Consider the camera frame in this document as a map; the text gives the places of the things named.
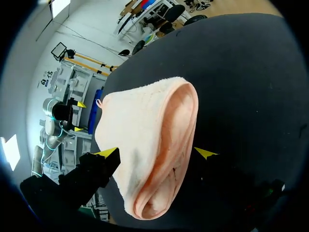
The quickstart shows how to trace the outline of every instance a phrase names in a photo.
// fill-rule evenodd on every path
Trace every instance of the wire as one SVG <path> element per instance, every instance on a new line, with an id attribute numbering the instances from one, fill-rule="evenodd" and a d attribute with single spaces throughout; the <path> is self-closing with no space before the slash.
<path id="1" fill-rule="evenodd" d="M 31 172 L 34 173 L 34 174 L 36 174 L 36 175 L 38 175 L 39 177 L 42 177 L 42 175 L 38 174 L 38 173 L 35 172 L 35 171 L 31 171 Z"/>
<path id="2" fill-rule="evenodd" d="M 80 37 L 80 36 L 77 36 L 77 35 L 72 35 L 72 34 L 68 34 L 68 33 L 65 33 L 65 32 L 61 32 L 61 31 L 56 31 L 56 32 L 59 33 L 59 34 L 63 34 L 63 35 L 70 35 L 70 36 L 74 36 L 74 37 L 77 37 L 77 38 L 81 38 L 81 39 L 87 40 L 87 41 L 89 41 L 89 42 L 92 42 L 92 43 L 94 43 L 94 44 L 97 44 L 97 45 L 99 45 L 100 47 L 102 47 L 102 48 L 108 50 L 109 52 L 113 53 L 114 55 L 116 55 L 116 56 L 117 56 L 118 58 L 120 58 L 121 60 L 125 61 L 125 59 L 122 59 L 121 56 L 118 55 L 118 54 L 119 54 L 118 51 L 113 50 L 113 49 L 108 48 L 108 47 L 104 47 L 103 45 L 100 45 L 100 44 L 97 43 L 97 42 L 94 42 L 94 41 L 92 41 L 92 40 L 89 40 L 89 39 L 86 39 L 86 38 L 83 38 L 83 37 Z"/>
<path id="3" fill-rule="evenodd" d="M 85 55 L 85 54 L 83 54 L 83 53 L 78 52 L 78 54 L 81 54 L 81 55 L 83 55 L 84 57 L 88 57 L 88 58 L 94 59 L 94 60 L 96 60 L 97 62 L 104 63 L 104 62 L 102 62 L 102 61 L 100 61 L 100 60 L 98 60 L 98 59 L 95 59 L 95 58 L 93 58 L 93 57 L 87 56 L 87 55 Z"/>
<path id="4" fill-rule="evenodd" d="M 67 133 L 67 134 L 72 135 L 73 137 L 75 137 L 75 134 L 71 134 L 70 132 L 66 131 L 66 130 L 63 128 L 63 126 L 61 125 L 60 122 L 59 122 L 59 126 L 62 128 L 62 130 L 63 130 L 65 133 Z"/>
<path id="5" fill-rule="evenodd" d="M 58 24 L 60 24 L 60 25 L 64 26 L 65 28 L 67 28 L 67 29 L 69 29 L 69 30 L 71 30 L 71 31 L 75 32 L 76 34 L 78 34 L 79 36 L 81 36 L 82 38 L 84 38 L 84 39 L 85 39 L 85 37 L 84 37 L 84 36 L 82 36 L 80 33 L 76 32 L 76 31 L 74 31 L 73 29 L 69 28 L 68 26 L 66 26 L 66 25 L 64 25 L 64 24 L 62 24 L 62 23 L 59 23 L 59 22 L 57 22 L 57 21 L 54 21 L 54 20 L 53 20 L 53 22 L 58 23 Z"/>
<path id="6" fill-rule="evenodd" d="M 122 30 L 125 30 L 126 32 L 132 32 L 132 33 L 134 33 L 134 32 L 137 31 L 137 26 L 135 25 L 135 23 L 133 23 L 133 26 L 135 26 L 135 31 L 125 30 L 124 28 L 123 28 Z"/>

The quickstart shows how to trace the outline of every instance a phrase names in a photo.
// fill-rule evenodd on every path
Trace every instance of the table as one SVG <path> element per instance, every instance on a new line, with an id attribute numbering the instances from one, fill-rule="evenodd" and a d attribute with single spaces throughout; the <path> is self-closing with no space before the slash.
<path id="1" fill-rule="evenodd" d="M 141 2 L 141 0 L 139 0 L 138 2 L 136 2 L 134 4 L 134 7 L 136 7 L 139 3 Z M 128 18 L 130 18 L 132 16 L 131 13 L 127 13 L 122 20 L 119 22 L 119 24 L 117 25 L 114 34 L 117 35 L 117 38 L 119 40 L 123 39 L 125 36 L 127 36 L 128 31 L 131 31 L 132 27 L 134 25 L 138 25 L 139 22 L 145 18 L 145 17 L 149 17 L 150 16 L 150 12 L 153 11 L 155 8 L 157 8 L 158 6 L 160 6 L 161 4 L 166 5 L 168 8 L 171 8 L 173 5 L 172 3 L 174 3 L 175 5 L 178 5 L 178 2 L 176 0 L 157 0 L 155 1 L 152 5 L 150 5 L 138 18 L 134 18 L 133 20 L 130 20 L 127 22 L 127 24 L 124 26 L 124 28 L 121 30 L 120 33 L 118 33 L 119 29 L 121 28 L 121 26 L 126 22 L 126 20 Z M 191 18 L 190 14 L 187 11 L 184 11 L 184 13 L 179 17 L 183 22 L 185 22 L 186 20 L 188 20 L 189 18 Z M 131 38 L 132 41 L 134 42 L 138 42 L 141 40 L 141 38 L 136 39 L 136 38 Z"/>
<path id="2" fill-rule="evenodd" d="M 305 169 L 309 128 L 301 130 L 309 122 L 308 73 L 283 18 L 231 14 L 185 26 L 150 44 L 112 72 L 101 100 L 109 93 L 173 76 L 190 81 L 198 94 L 193 146 L 233 158 L 235 167 L 251 176 L 255 185 L 278 178 L 286 183 L 287 190 L 298 187 L 298 181 L 309 172 Z M 96 123 L 100 118 L 99 111 Z M 98 151 L 93 139 L 91 152 Z M 218 231 L 231 220 L 237 202 L 230 204 L 222 192 L 203 184 L 198 171 L 202 162 L 193 151 L 175 201 L 156 220 L 139 221 L 129 216 L 113 178 L 100 193 L 120 226 Z M 278 202 L 269 218 L 285 201 Z M 306 210 L 295 209 L 297 215 Z M 279 221 L 283 224 L 288 219 Z"/>

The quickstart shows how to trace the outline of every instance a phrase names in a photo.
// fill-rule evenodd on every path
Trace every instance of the black cushion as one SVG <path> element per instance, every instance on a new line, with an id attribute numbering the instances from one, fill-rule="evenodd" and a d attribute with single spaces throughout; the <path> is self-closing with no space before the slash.
<path id="1" fill-rule="evenodd" d="M 182 13 L 185 11 L 185 7 L 183 5 L 175 5 L 168 9 L 164 18 L 172 23 L 174 22 Z"/>
<path id="2" fill-rule="evenodd" d="M 197 22 L 197 21 L 199 21 L 199 20 L 202 20 L 202 19 L 205 19 L 205 18 L 207 18 L 207 16 L 206 16 L 206 15 L 203 15 L 203 14 L 202 14 L 202 15 L 201 15 L 201 14 L 195 15 L 195 16 L 189 18 L 189 19 L 184 23 L 184 26 L 187 26 L 187 25 L 189 25 L 189 24 L 191 24 L 191 23 L 195 23 L 195 22 Z"/>
<path id="3" fill-rule="evenodd" d="M 173 76 L 184 77 L 197 90 L 199 110 L 193 146 L 233 157 L 235 167 L 250 175 L 254 185 L 276 178 L 286 183 L 286 189 L 296 185 L 308 157 L 308 73 L 283 18 L 231 14 L 176 30 L 112 72 L 101 99 Z M 100 118 L 98 111 L 96 125 Z M 94 139 L 91 151 L 99 151 Z M 201 181 L 198 170 L 204 163 L 200 157 L 193 150 L 175 201 L 156 220 L 129 216 L 111 179 L 100 193 L 116 223 L 208 232 L 221 228 L 237 205 L 229 204 Z"/>
<path id="4" fill-rule="evenodd" d="M 145 45 L 145 41 L 144 41 L 144 40 L 139 41 L 139 42 L 135 45 L 135 47 L 134 47 L 134 49 L 133 49 L 133 51 L 132 51 L 132 55 L 135 55 L 136 53 L 138 53 L 139 51 L 141 51 L 141 50 L 144 48 L 144 45 Z"/>

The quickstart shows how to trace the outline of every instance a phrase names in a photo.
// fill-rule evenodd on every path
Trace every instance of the window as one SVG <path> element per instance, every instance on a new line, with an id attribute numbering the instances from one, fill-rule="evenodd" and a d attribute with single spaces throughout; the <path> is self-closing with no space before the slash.
<path id="1" fill-rule="evenodd" d="M 4 138 L 1 137 L 3 151 L 6 157 L 6 160 L 10 163 L 12 171 L 14 171 L 18 161 L 20 160 L 20 154 L 17 144 L 17 136 L 13 135 L 7 142 Z"/>
<path id="2" fill-rule="evenodd" d="M 69 5 L 71 0 L 54 0 L 52 1 L 52 11 L 53 18 L 55 18 L 67 5 Z"/>

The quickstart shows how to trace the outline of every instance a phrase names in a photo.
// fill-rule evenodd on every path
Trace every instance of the towel fold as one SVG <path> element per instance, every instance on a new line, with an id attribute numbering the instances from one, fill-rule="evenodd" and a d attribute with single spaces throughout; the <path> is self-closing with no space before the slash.
<path id="1" fill-rule="evenodd" d="M 102 116 L 95 131 L 100 150 L 119 147 L 113 174 L 125 210 L 136 219 L 165 214 L 187 171 L 198 98 L 181 77 L 115 92 L 97 100 Z"/>

